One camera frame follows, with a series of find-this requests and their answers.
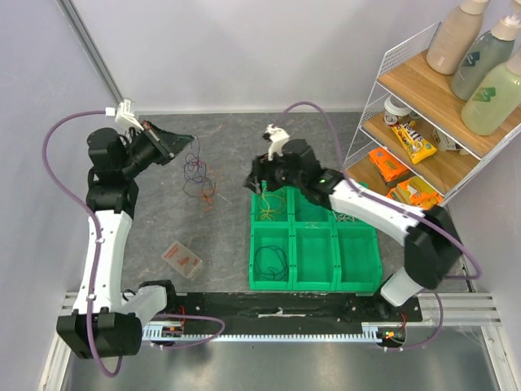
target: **bottle cap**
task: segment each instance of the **bottle cap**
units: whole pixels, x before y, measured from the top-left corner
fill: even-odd
[[[521,12],[521,0],[511,0],[510,8],[512,8],[514,12]]]
[[[465,0],[459,6],[464,12],[471,15],[481,15],[487,9],[488,0]]]
[[[490,33],[502,41],[513,41],[521,29],[521,15],[508,15],[501,18],[490,29]]]
[[[514,75],[521,76],[521,49],[518,49],[506,62],[506,68]]]

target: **white bracket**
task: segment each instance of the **white bracket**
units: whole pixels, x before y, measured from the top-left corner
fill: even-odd
[[[127,131],[132,127],[138,130],[143,130],[143,127],[134,115],[134,111],[132,110],[132,101],[130,99],[123,99],[123,102],[118,105],[116,119],[114,121],[124,131]]]
[[[282,156],[282,147],[290,139],[290,135],[282,128],[278,128],[275,125],[268,125],[265,134],[269,135],[269,141],[271,145],[268,149],[268,160],[272,161],[274,154]]]

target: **green divided tray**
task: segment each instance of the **green divided tray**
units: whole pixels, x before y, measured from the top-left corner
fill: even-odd
[[[252,197],[250,289],[374,292],[382,282],[376,230],[284,187]]]

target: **bottle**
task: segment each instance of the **bottle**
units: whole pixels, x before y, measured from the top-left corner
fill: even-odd
[[[521,49],[497,65],[463,106],[465,125],[480,136],[489,136],[521,104]]]
[[[432,39],[427,63],[443,75],[452,75],[476,39],[488,0],[464,0],[448,15]]]
[[[451,83],[453,93],[459,99],[469,100],[487,73],[509,59],[520,29],[521,17],[506,16],[474,42]]]

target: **beige bottle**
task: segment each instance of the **beige bottle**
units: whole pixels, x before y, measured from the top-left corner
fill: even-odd
[[[427,62],[443,75],[452,75],[478,37],[488,0],[465,0],[441,24],[427,52]]]

